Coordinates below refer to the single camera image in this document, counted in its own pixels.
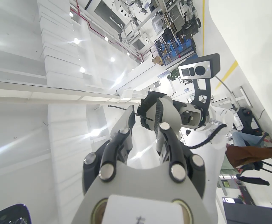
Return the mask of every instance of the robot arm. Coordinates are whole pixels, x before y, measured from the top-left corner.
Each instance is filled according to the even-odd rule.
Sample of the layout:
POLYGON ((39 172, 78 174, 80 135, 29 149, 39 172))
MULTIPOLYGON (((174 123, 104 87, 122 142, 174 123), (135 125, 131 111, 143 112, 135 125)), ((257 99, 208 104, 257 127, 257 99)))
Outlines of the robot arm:
MULTIPOLYGON (((213 71, 213 57, 210 57, 210 69, 213 71)), ((184 65, 179 66, 182 73, 184 65)), ((137 114, 142 116, 142 126, 154 130, 159 137, 161 147, 157 149, 161 165, 148 170, 133 169, 126 166, 128 154, 132 149, 132 129, 135 123, 134 107, 130 106, 116 123, 110 134, 110 140, 95 153, 90 153, 84 160, 83 188, 85 197, 72 221, 72 224, 102 223, 102 217, 116 214, 107 202, 111 195, 127 197, 127 206, 132 207, 131 197, 149 200, 174 202, 183 208, 183 215, 188 217, 184 223, 211 223, 202 198, 205 191, 205 165, 201 156, 193 154, 177 138, 177 132, 184 127, 192 129, 205 126, 210 103, 209 78, 216 75, 202 76, 206 79, 206 90, 200 90, 194 80, 196 91, 192 104, 172 101, 165 94, 144 99, 137 114), (198 96, 206 95, 206 103, 198 96)))

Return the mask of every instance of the metal frame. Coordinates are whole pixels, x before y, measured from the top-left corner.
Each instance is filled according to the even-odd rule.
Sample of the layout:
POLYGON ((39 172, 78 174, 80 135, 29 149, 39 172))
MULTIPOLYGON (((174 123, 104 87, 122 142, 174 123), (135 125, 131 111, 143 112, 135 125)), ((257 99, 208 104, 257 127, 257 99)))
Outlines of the metal frame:
POLYGON ((161 9, 160 6, 158 6, 155 10, 153 10, 140 24, 139 26, 137 26, 135 29, 133 29, 133 26, 132 26, 132 21, 130 20, 130 22, 128 24, 126 24, 124 27, 118 25, 112 18, 111 20, 116 24, 118 25, 121 30, 124 32, 125 34, 125 38, 122 38, 123 40, 126 40, 126 43, 128 46, 134 44, 140 37, 141 37, 141 33, 140 33, 140 29, 141 27, 148 21, 150 20, 159 10, 161 9), (129 34, 129 35, 126 35, 126 32, 125 32, 125 29, 131 25, 132 27, 132 32, 129 34))

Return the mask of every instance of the white robot body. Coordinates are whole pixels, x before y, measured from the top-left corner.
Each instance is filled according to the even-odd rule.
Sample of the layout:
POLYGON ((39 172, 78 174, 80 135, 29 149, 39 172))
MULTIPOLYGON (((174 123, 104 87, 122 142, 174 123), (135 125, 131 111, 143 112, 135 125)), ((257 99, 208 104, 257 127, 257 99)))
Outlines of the white robot body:
MULTIPOLYGON (((230 110, 212 106, 209 107, 209 114, 208 122, 211 120, 222 122, 226 124, 227 127, 223 128, 211 142, 197 149, 193 149, 192 152, 200 155, 204 160, 206 187, 203 196, 203 203, 210 214, 213 223, 216 224, 218 222, 218 213, 216 208, 217 181, 226 151, 227 138, 225 135, 232 130, 234 117, 230 110)), ((188 136, 183 135, 186 145, 194 146, 203 142, 217 127, 218 125, 216 124, 206 123, 206 126, 203 126, 196 131, 191 131, 188 136)))

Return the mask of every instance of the black cable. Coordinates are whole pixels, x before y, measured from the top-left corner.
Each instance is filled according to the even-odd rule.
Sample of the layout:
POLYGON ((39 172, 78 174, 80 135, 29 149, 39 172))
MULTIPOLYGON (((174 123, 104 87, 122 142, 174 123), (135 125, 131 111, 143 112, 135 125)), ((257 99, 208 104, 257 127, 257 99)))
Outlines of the black cable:
POLYGON ((226 124, 221 124, 219 125, 214 131, 213 133, 211 133, 211 135, 205 140, 203 141, 202 143, 199 143, 198 145, 195 145, 195 146, 188 146, 189 149, 197 149, 201 146, 204 146, 206 145, 207 143, 209 143, 213 138, 214 136, 219 132, 221 131, 221 129, 225 128, 227 125, 226 124))
MULTIPOLYGON (((118 107, 118 106, 113 106, 113 105, 108 105, 108 107, 115 107, 115 108, 118 108, 118 109, 121 109, 121 110, 125 110, 126 111, 126 109, 125 108, 122 108, 122 107, 118 107)), ((141 118, 144 118, 144 119, 147 119, 147 120, 150 120, 150 121, 153 121, 151 118, 147 118, 147 117, 145 117, 145 116, 142 116, 142 115, 140 115, 140 114, 138 114, 138 113, 134 113, 136 116, 139 116, 139 117, 141 117, 141 118)))
POLYGON ((126 2, 124 2, 124 1, 122 1, 123 3, 125 3, 126 5, 128 5, 128 6, 132 6, 133 4, 134 4, 134 2, 133 3, 131 3, 130 5, 129 4, 127 4, 126 2))
MULTIPOLYGON (((113 7, 113 4, 114 4, 114 2, 115 2, 115 1, 116 1, 116 0, 114 0, 114 1, 113 1, 113 3, 112 3, 112 7, 113 7)), ((112 10, 112 8, 111 8, 111 10, 112 10)))
POLYGON ((132 8, 133 9, 133 17, 135 16, 135 11, 134 11, 134 8, 132 6, 128 7, 129 8, 132 8))
POLYGON ((262 113, 263 113, 264 111, 265 111, 265 109, 261 112, 261 115, 260 115, 259 119, 257 119, 257 121, 261 119, 262 113))

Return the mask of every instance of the silver screw head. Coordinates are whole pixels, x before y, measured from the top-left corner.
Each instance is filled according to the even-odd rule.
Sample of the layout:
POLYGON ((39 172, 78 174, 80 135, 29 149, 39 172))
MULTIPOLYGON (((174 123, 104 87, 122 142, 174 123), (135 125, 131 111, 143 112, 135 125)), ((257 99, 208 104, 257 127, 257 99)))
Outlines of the silver screw head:
POLYGON ((86 165, 90 165, 90 164, 92 164, 94 161, 95 161, 95 158, 96 158, 96 154, 95 153, 89 153, 86 157, 85 157, 85 159, 84 159, 84 163, 86 164, 86 165))
POLYGON ((101 180, 108 180, 113 175, 113 172, 114 172, 113 165, 110 163, 106 163, 101 167, 99 171, 99 177, 101 180))
POLYGON ((186 171, 180 164, 174 164, 171 167, 171 173, 177 181, 182 181, 186 177, 186 171))
POLYGON ((194 164, 199 167, 204 165, 204 160, 202 159, 202 157, 200 155, 193 155, 192 160, 193 160, 194 164))
POLYGON ((162 122, 160 125, 162 130, 168 130, 170 128, 170 125, 167 122, 162 122))

